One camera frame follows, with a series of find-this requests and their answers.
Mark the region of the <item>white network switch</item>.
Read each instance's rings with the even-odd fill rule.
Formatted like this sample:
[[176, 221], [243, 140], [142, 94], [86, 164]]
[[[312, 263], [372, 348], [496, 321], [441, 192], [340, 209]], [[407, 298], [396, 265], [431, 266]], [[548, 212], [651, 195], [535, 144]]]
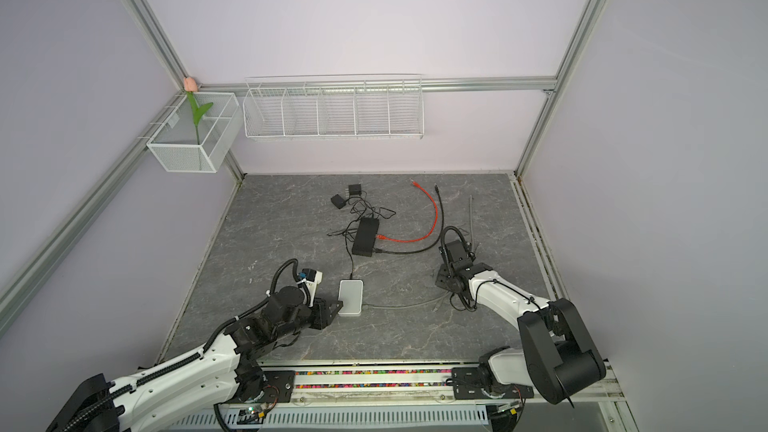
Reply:
[[339, 284], [338, 300], [342, 303], [340, 317], [359, 317], [363, 309], [364, 283], [359, 279], [342, 280]]

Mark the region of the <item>black ribbed network switch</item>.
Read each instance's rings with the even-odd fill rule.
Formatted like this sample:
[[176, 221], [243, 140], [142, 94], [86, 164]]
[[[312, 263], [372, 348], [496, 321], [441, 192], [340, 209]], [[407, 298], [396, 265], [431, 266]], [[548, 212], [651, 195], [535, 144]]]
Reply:
[[363, 217], [359, 220], [351, 253], [357, 256], [371, 257], [378, 236], [380, 221], [377, 218]]

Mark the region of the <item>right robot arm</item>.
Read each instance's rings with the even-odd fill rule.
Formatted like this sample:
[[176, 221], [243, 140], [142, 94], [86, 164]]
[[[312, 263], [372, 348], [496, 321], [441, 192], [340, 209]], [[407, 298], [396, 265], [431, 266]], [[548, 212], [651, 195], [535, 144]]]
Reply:
[[518, 331], [522, 347], [520, 352], [501, 347], [484, 354], [471, 376], [455, 380], [459, 386], [491, 398], [513, 390], [520, 400], [525, 399], [520, 388], [530, 387], [558, 404], [606, 377], [604, 359], [570, 300], [540, 297], [504, 279], [476, 260], [454, 226], [441, 231], [439, 252], [436, 285], [459, 300], [461, 311], [485, 307], [496, 313]]

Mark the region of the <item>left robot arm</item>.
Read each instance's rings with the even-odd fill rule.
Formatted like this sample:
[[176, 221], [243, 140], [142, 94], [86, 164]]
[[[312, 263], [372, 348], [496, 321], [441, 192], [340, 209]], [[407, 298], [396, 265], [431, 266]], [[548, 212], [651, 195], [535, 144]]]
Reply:
[[260, 358], [292, 345], [306, 328], [328, 327], [343, 308], [341, 300], [317, 296], [321, 281], [321, 272], [287, 260], [265, 298], [202, 345], [112, 381], [97, 374], [81, 382], [49, 430], [160, 431], [201, 408], [260, 398], [270, 386]]

